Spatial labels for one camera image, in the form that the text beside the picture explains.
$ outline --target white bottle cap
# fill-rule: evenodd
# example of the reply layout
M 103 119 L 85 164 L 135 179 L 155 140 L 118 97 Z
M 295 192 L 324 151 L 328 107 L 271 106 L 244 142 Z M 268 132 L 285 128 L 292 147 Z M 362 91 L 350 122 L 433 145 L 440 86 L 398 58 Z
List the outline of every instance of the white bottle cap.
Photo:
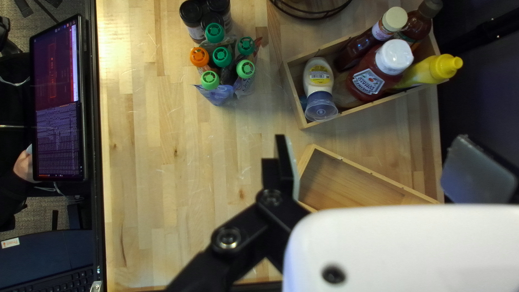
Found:
M 375 62 L 378 68 L 388 75 L 402 73 L 411 63 L 414 57 L 409 44 L 401 39 L 391 39 L 385 42 L 375 54 Z

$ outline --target keyboard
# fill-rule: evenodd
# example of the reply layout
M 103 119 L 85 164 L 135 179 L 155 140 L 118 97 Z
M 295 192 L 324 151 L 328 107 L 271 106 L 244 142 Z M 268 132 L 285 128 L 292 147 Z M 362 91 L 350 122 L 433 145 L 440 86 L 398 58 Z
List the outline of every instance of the keyboard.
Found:
M 23 285 L 0 289 L 0 292 L 90 292 L 97 280 L 94 267 L 85 267 Z

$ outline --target green pouch cap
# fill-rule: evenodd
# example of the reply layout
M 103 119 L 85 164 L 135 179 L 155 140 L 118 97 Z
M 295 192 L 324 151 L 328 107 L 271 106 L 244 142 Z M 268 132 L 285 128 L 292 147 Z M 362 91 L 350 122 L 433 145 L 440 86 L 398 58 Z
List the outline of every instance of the green pouch cap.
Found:
M 223 68 L 228 66 L 233 61 L 231 53 L 226 47 L 218 47 L 213 52 L 213 62 L 218 67 Z
M 214 71 L 205 71 L 200 77 L 200 81 L 205 89 L 211 90 L 218 87 L 220 84 L 220 77 Z
M 224 28 L 218 23 L 209 23 L 206 27 L 206 38 L 211 44 L 217 44 L 224 40 Z
M 241 60 L 236 66 L 236 73 L 243 79 L 254 76 L 254 70 L 254 63 L 249 60 Z
M 254 53 L 254 40 L 250 36 L 244 36 L 238 42 L 238 52 L 244 56 Z

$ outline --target label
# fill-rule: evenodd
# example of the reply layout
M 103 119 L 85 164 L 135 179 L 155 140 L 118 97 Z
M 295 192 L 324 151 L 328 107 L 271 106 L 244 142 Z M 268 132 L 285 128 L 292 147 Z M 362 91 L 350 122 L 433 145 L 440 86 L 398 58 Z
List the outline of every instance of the label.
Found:
M 355 87 L 369 95 L 377 94 L 382 88 L 382 85 L 384 85 L 384 82 L 385 81 L 375 75 L 371 69 L 363 70 L 353 76 L 353 84 L 355 84 Z
M 316 65 L 310 68 L 310 81 L 315 84 L 326 84 L 330 82 L 330 72 L 328 68 L 321 65 Z
M 225 30 L 228 31 L 233 24 L 233 20 L 230 17 L 230 11 L 222 17 L 224 19 Z
M 384 27 L 381 19 L 371 28 L 371 33 L 379 41 L 385 41 L 394 34 Z
M 211 90 L 207 90 L 201 85 L 195 85 L 195 87 L 214 105 L 223 105 L 234 94 L 234 89 L 230 85 L 218 85 L 216 89 Z
M 0 245 L 2 246 L 2 248 L 16 246 L 16 245 L 20 245 L 20 240 L 18 237 L 16 237 L 16 238 L 12 238 L 9 240 L 4 240 L 0 243 Z
M 204 39 L 206 37 L 201 25 L 199 25 L 195 28 L 190 28 L 188 26 L 186 26 L 186 27 L 187 27 L 187 31 L 189 32 L 189 35 L 191 36 L 192 39 Z
M 412 38 L 410 38 L 410 37 L 404 35 L 404 34 L 402 33 L 402 31 L 399 31 L 399 32 L 397 32 L 396 34 L 394 34 L 394 38 L 395 38 L 395 39 L 401 39 L 401 40 L 403 40 L 403 41 L 406 41 L 407 44 L 409 45 L 409 47 L 411 47 L 411 45 L 413 45 L 414 43 L 416 43 L 416 40 L 415 40 L 415 39 L 412 39 Z
M 252 82 L 254 81 L 254 78 L 256 75 L 250 77 L 250 78 L 241 78 L 239 77 L 236 79 L 236 82 L 234 82 L 234 93 L 236 93 L 236 96 L 239 98 L 240 96 L 249 95 L 252 93 Z

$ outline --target empty wooden crate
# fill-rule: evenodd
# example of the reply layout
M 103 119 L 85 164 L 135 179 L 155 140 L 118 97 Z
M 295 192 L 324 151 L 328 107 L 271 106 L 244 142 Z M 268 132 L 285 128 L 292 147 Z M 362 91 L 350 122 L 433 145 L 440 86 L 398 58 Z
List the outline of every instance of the empty wooden crate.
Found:
M 299 201 L 315 210 L 440 203 L 315 144 L 307 147 L 297 168 Z
M 295 118 L 297 121 L 297 125 L 300 129 L 308 128 L 314 125 L 319 124 L 319 122 L 311 122 L 305 118 L 305 113 L 303 108 L 301 107 L 301 103 L 299 101 L 300 96 L 305 95 L 305 91 L 303 88 L 303 70 L 306 62 L 313 57 L 324 57 L 330 65 L 333 64 L 333 60 L 337 57 L 338 53 L 342 50 L 344 45 L 348 42 L 351 37 L 357 36 L 364 31 L 359 31 L 357 33 L 353 33 L 351 35 L 347 35 L 336 39 L 333 42 L 327 43 L 325 45 L 320 46 L 312 51 L 305 52 L 303 54 L 299 54 L 293 58 L 284 60 L 281 64 L 280 75 L 283 79 L 283 89 L 287 92 L 288 99 L 294 109 Z M 415 56 L 414 62 L 419 62 L 429 56 L 439 55 L 440 50 L 438 49 L 438 45 L 436 44 L 436 40 L 434 39 L 434 34 L 431 33 L 421 42 L 420 46 L 413 52 Z M 337 78 L 339 73 L 333 68 L 333 74 Z M 410 94 L 412 92 L 416 92 L 418 90 L 424 89 L 425 86 L 434 86 L 434 85 L 422 85 L 410 89 L 408 91 L 400 92 L 393 95 L 385 96 L 384 98 L 375 100 L 373 102 L 360 105 L 358 107 L 352 109 L 346 109 L 338 107 L 339 114 L 335 116 L 335 118 L 354 113 L 356 111 L 360 111 L 374 105 L 393 100 L 400 96 L 404 96 Z

